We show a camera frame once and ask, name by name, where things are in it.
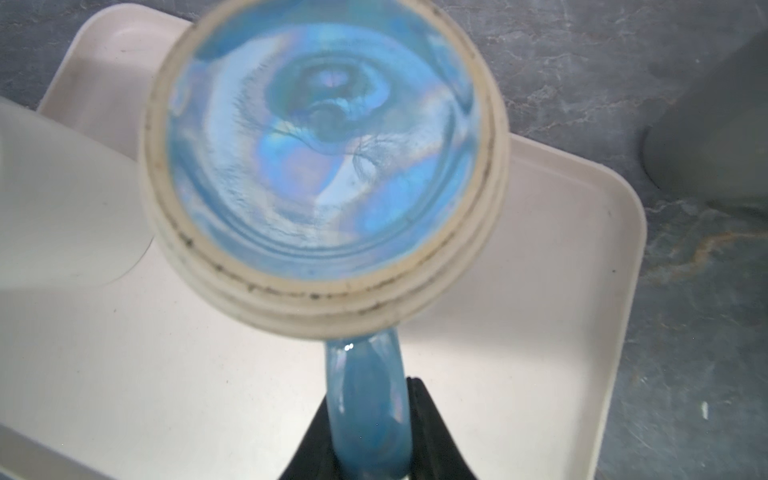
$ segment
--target white plastic container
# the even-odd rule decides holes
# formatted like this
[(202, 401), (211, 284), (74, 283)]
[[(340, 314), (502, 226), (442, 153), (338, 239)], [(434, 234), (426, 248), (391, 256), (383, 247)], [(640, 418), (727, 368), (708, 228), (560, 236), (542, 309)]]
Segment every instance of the white plastic container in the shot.
[(151, 238), (136, 162), (0, 98), (0, 289), (107, 283)]

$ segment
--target gray countertop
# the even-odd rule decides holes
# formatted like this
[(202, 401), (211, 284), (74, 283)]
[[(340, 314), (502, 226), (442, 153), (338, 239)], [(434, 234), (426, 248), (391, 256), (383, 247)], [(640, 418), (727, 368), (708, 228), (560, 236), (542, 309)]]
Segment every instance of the gray countertop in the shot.
[[(82, 23), (118, 3), (0, 0), (0, 96), (34, 107)], [(214, 0), (146, 0), (194, 20)], [(768, 0), (448, 0), (511, 130), (640, 195), (648, 243), (597, 479), (768, 478), (768, 224), (662, 194), (644, 130), (768, 28)]]

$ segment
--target plastic tray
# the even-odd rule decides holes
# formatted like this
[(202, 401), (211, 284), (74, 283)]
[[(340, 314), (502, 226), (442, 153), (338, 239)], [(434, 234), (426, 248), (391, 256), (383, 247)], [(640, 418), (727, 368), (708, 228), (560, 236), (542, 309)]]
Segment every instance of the plastic tray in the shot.
[[(186, 26), (137, 5), (105, 9), (39, 111), (134, 154), (152, 74)], [(644, 212), (615, 172), (510, 142), (498, 229), (437, 304), (400, 326), (406, 372), (424, 379), (481, 480), (591, 479)], [(25, 438), (40, 444), (34, 455), (114, 478), (276, 478), (324, 394), (321, 343), (226, 318), (155, 246), (99, 289), (0, 293), (0, 319), (0, 471), (28, 480), (44, 477), (2, 453)]]

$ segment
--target iridescent plastic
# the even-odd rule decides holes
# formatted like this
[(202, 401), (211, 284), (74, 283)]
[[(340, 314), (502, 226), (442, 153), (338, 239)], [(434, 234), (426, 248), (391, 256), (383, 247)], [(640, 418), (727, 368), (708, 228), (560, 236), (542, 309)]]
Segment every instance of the iridescent plastic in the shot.
[(171, 173), (193, 222), (238, 260), (349, 278), (450, 217), (477, 153), (473, 95), (446, 40), (397, 2), (263, 2), (178, 78)]

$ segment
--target stain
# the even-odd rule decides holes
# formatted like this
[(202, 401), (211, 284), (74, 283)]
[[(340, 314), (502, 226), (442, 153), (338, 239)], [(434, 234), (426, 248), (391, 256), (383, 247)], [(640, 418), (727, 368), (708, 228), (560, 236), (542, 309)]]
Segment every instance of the stain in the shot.
[(704, 237), (696, 247), (693, 256), (686, 263), (659, 265), (649, 269), (642, 279), (662, 284), (682, 280), (699, 273), (710, 260), (712, 252), (737, 240), (768, 239), (768, 231), (760, 232), (723, 232)]
[(668, 78), (679, 78), (682, 74), (685, 74), (682, 66), (679, 63), (675, 65), (666, 65), (659, 61), (652, 61), (648, 64), (648, 73), (660, 80)]
[(635, 386), (637, 385), (638, 382), (640, 382), (640, 372), (635, 370), (634, 373), (632, 374), (632, 377), (630, 377), (629, 379), (629, 384), (632, 386)]
[(671, 255), (674, 256), (680, 252), (680, 250), (683, 248), (683, 245), (685, 244), (685, 241), (688, 239), (688, 236), (691, 234), (691, 232), (693, 232), (699, 227), (702, 221), (703, 221), (702, 217), (697, 218), (696, 221), (694, 221), (694, 223), (690, 225), (687, 228), (687, 230), (685, 230), (685, 233), (680, 235), (680, 239), (672, 246), (672, 249), (670, 250)]

